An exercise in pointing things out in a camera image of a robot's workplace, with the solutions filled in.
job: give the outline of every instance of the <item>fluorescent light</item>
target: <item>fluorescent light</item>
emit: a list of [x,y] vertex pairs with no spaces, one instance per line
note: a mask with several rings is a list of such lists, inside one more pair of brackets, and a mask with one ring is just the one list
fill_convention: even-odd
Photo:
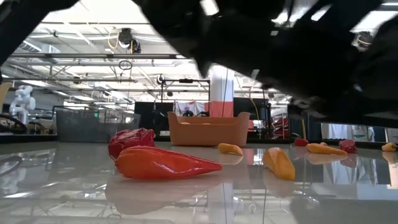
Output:
[[387,3],[383,3],[383,6],[398,6],[398,2],[387,2]]
[[94,102],[96,105],[114,105],[115,103],[113,102]]
[[117,91],[105,91],[107,94],[110,94],[110,95],[112,95],[112,96],[114,96],[114,97],[116,97],[116,98],[119,98],[119,99],[125,99],[125,98],[127,98],[124,94],[122,94],[122,93],[120,93],[120,92],[117,92]]
[[114,54],[113,50],[111,50],[111,49],[105,49],[105,51],[111,52],[112,54]]
[[16,193],[12,195],[5,196],[5,198],[21,198],[32,194],[32,192]]
[[82,103],[82,104],[78,104],[78,103],[69,103],[67,101],[63,102],[64,106],[88,106],[88,104]]
[[109,109],[116,109],[116,105],[105,105],[104,107],[109,108]]
[[38,50],[39,52],[42,51],[42,49],[34,46],[33,44],[29,43],[28,41],[24,40],[24,44],[29,45],[29,47],[33,47],[34,49]]
[[85,108],[84,107],[81,107],[81,106],[71,106],[71,107],[67,107],[68,109],[71,109],[71,110],[84,110]]
[[63,92],[61,92],[61,91],[56,91],[56,90],[54,90],[54,92],[55,92],[56,94],[61,95],[61,96],[69,96],[68,94],[63,93]]
[[201,0],[200,5],[207,16],[214,15],[219,11],[215,0]]
[[91,97],[88,97],[88,96],[72,96],[72,97],[74,97],[74,98],[76,98],[76,99],[79,99],[79,100],[83,100],[83,101],[91,101],[91,100],[94,100],[94,99],[92,99]]
[[42,81],[36,81],[36,80],[24,80],[22,82],[28,83],[28,84],[31,84],[31,85],[35,85],[35,86],[41,86],[41,87],[48,86],[47,83],[44,83]]

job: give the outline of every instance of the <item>white robot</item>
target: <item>white robot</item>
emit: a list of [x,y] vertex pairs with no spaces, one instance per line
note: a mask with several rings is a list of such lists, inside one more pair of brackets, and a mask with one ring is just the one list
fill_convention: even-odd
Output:
[[17,116],[19,121],[24,124],[28,122],[29,111],[36,108],[35,98],[30,97],[32,90],[31,86],[19,86],[15,92],[15,100],[11,103],[9,109],[11,116]]

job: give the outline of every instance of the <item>wall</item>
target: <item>wall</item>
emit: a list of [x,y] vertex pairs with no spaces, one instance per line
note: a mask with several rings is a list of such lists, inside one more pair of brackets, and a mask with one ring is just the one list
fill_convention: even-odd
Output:
[[[39,110],[52,110],[53,106],[63,106],[64,99],[58,95],[45,94],[41,91],[33,91],[32,97],[36,99],[36,109]],[[10,105],[14,101],[15,92],[9,91],[6,95],[4,104]]]

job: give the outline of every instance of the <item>shiny floor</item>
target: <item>shiny floor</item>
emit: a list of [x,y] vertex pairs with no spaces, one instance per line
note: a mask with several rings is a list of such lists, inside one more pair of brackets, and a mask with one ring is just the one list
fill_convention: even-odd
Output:
[[0,144],[0,223],[398,222],[395,153],[323,156],[280,145],[295,166],[292,182],[262,166],[264,151],[276,145],[249,145],[244,157],[158,146],[218,161],[223,170],[183,180],[126,180],[104,144]]

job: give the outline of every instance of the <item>red pepper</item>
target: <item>red pepper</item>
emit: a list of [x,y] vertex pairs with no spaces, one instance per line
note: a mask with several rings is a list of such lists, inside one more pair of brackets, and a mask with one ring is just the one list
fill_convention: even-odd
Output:
[[130,147],[115,162],[119,173],[133,179],[177,179],[222,169],[217,162],[154,147]]
[[356,153],[355,142],[353,140],[342,140],[338,143],[341,150],[347,153]]
[[145,128],[120,131],[116,133],[109,142],[109,156],[115,161],[123,149],[132,146],[155,147],[154,136],[154,130],[146,130]]
[[296,138],[294,139],[294,145],[298,147],[305,147],[309,142],[305,139]]

